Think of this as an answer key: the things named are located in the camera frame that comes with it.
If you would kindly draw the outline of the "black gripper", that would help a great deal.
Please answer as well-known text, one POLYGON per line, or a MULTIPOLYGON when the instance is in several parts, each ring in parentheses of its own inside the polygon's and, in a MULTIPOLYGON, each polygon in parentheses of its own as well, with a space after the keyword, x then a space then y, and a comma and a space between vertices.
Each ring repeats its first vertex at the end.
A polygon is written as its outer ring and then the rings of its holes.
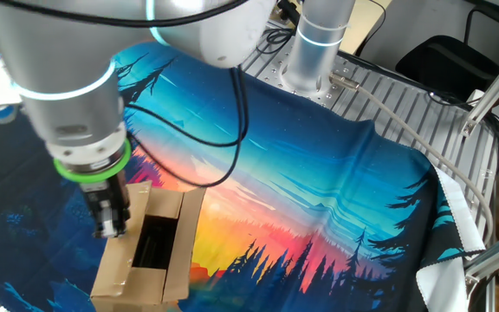
POLYGON ((124 171, 98 183, 80 184, 91 212, 95 213, 97 238, 111 238, 126 232, 130 200, 124 171))

